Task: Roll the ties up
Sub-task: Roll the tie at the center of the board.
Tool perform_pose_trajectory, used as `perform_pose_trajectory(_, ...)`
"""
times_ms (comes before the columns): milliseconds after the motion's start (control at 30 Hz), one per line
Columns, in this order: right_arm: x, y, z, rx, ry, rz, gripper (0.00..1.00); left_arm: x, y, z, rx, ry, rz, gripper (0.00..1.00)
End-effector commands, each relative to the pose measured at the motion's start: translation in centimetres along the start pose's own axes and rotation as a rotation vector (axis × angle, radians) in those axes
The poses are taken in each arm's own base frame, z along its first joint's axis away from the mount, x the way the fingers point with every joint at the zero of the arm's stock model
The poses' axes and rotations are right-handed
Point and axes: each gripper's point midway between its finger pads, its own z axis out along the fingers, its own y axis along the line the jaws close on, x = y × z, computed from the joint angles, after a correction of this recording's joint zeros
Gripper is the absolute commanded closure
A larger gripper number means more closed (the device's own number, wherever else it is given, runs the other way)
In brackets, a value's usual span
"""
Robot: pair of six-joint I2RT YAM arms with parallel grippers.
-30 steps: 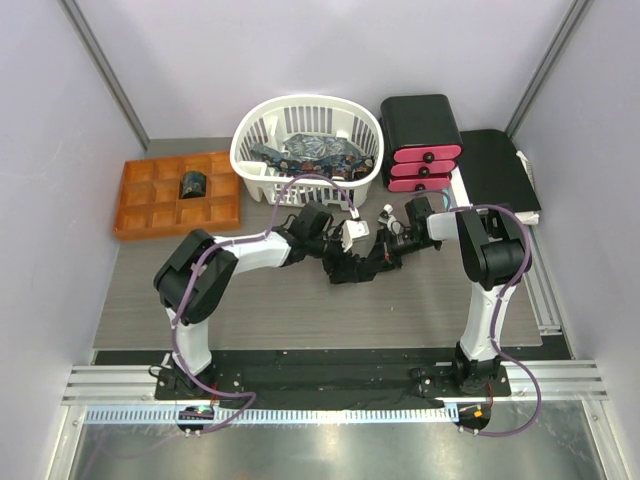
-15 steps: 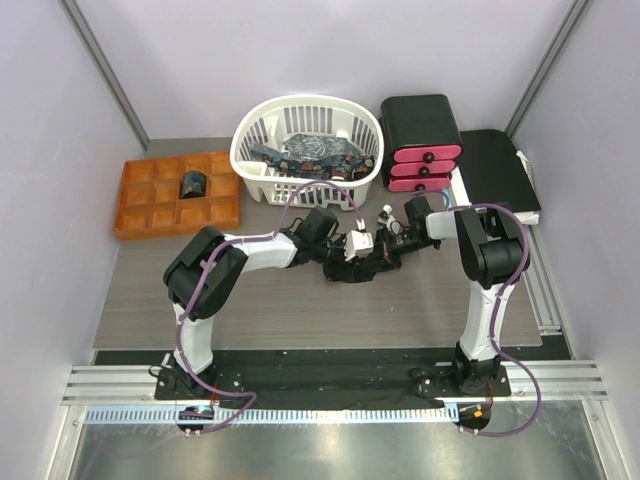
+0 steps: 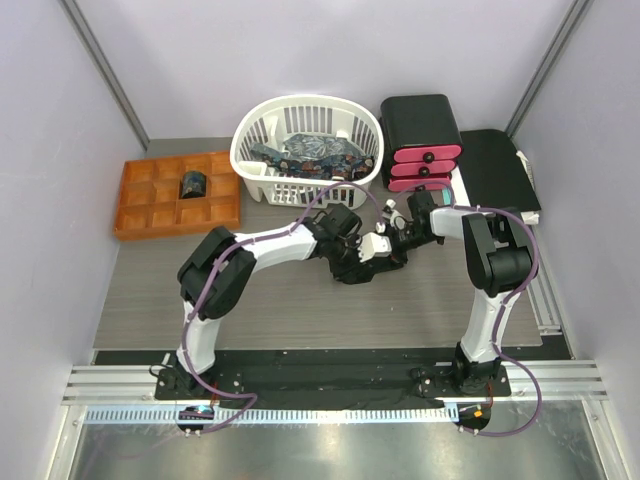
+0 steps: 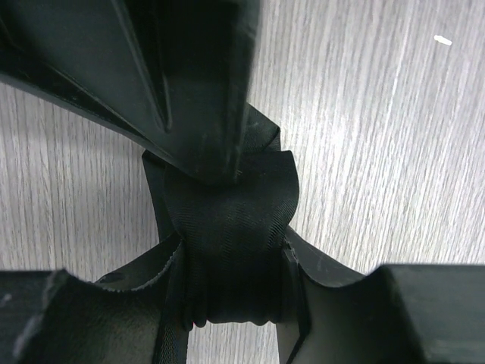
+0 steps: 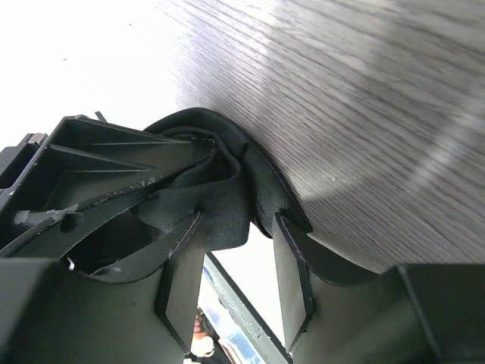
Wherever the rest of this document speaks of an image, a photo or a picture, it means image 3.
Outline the black tie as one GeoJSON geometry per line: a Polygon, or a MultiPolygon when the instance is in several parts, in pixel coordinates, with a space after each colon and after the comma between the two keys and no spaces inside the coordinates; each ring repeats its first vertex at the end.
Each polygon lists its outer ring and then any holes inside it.
{"type": "Polygon", "coordinates": [[[358,259],[353,258],[339,262],[336,266],[358,266],[359,267],[359,284],[369,283],[376,275],[402,269],[405,262],[394,260],[391,256],[374,258],[366,263],[361,263],[358,259]]]}

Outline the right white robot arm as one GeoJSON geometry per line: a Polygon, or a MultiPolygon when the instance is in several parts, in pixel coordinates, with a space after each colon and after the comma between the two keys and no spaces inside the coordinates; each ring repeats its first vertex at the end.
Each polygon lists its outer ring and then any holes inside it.
{"type": "Polygon", "coordinates": [[[439,207],[426,190],[410,195],[407,203],[410,219],[397,211],[393,200],[383,207],[394,229],[395,247],[406,251],[447,238],[464,244],[474,301],[447,378],[456,393],[479,395],[499,376],[506,324],[522,291],[537,275],[539,249],[517,211],[439,207]]]}

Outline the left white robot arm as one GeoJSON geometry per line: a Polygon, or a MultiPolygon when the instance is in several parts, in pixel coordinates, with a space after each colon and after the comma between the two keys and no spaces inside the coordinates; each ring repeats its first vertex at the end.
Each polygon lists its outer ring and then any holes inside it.
{"type": "Polygon", "coordinates": [[[276,229],[251,234],[214,228],[179,269],[184,322],[177,362],[179,388],[205,397],[213,385],[215,343],[222,319],[235,308],[252,275],[290,261],[335,249],[356,234],[362,220],[343,205],[306,215],[276,229]]]}

